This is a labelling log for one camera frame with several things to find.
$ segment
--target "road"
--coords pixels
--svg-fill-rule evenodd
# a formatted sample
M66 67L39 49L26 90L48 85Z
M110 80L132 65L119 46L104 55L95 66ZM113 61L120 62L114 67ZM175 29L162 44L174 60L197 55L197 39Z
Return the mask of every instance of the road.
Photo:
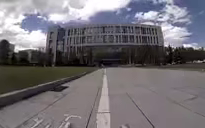
M0 109L0 128L205 128L205 72L100 69Z

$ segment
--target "white lane line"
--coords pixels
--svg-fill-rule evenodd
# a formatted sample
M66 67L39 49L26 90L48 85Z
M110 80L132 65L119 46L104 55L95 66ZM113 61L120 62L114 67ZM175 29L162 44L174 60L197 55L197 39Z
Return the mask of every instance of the white lane line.
M106 69L104 69L103 86L97 111L97 128L110 128L110 105Z

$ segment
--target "tree line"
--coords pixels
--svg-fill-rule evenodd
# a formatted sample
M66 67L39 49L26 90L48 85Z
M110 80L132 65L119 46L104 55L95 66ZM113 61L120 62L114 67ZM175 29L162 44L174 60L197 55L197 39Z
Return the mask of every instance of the tree line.
M193 61L204 61L205 60L205 50L204 48L194 49L177 47L173 48L171 46L164 48L164 63L166 64L183 64Z

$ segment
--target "curved building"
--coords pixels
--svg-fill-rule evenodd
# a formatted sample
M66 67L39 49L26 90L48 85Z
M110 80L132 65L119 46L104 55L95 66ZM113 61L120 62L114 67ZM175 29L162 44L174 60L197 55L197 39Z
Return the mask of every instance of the curved building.
M160 26L143 24L98 24L50 27L46 51L52 64L158 63L164 40Z

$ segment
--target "road marking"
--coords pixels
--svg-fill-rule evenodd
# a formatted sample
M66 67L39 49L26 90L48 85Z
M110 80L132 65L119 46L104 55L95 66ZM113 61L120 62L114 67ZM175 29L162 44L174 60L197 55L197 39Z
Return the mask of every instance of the road marking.
M110 128L110 107L108 96L107 72L104 69L103 86L97 111L97 128Z
M44 119L37 118L37 119L34 119L34 121L35 121L35 124L30 128L36 128L38 125L40 125L44 121Z

